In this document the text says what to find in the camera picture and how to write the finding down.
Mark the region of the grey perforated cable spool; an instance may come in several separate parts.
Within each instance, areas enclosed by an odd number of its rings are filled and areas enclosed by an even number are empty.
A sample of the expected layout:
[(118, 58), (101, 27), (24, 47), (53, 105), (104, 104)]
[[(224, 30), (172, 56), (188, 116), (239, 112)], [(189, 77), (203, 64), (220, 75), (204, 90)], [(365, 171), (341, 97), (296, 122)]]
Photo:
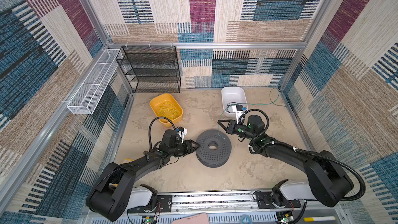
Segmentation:
[(219, 168), (229, 159), (232, 152), (230, 139), (217, 129), (202, 132), (196, 143), (200, 147), (196, 150), (199, 162), (208, 168)]

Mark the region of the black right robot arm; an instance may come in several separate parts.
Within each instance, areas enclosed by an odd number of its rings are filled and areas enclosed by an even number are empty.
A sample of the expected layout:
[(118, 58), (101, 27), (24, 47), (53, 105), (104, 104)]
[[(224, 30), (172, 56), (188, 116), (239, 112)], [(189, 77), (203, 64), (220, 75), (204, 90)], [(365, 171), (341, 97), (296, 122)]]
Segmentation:
[(307, 182), (284, 180), (274, 191), (287, 200), (311, 200), (334, 207), (343, 201), (361, 199), (366, 192), (362, 176), (347, 164), (336, 160), (328, 151), (303, 150), (267, 135), (270, 120), (259, 109), (243, 112), (237, 120), (218, 120), (227, 134), (248, 139), (249, 152), (289, 164), (307, 176)]

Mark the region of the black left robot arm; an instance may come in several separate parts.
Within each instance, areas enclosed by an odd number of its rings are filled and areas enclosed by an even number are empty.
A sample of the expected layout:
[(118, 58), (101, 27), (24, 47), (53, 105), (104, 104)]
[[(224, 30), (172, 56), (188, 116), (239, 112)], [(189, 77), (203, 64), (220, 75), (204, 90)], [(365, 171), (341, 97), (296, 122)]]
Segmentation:
[(150, 172), (167, 166), (171, 157), (185, 157), (200, 148), (197, 142), (184, 139), (185, 132), (172, 124), (161, 141), (149, 144), (149, 150), (141, 158), (123, 164), (109, 163), (86, 198), (89, 210), (111, 222), (133, 208), (149, 213), (159, 211), (158, 192), (147, 185), (134, 185)]

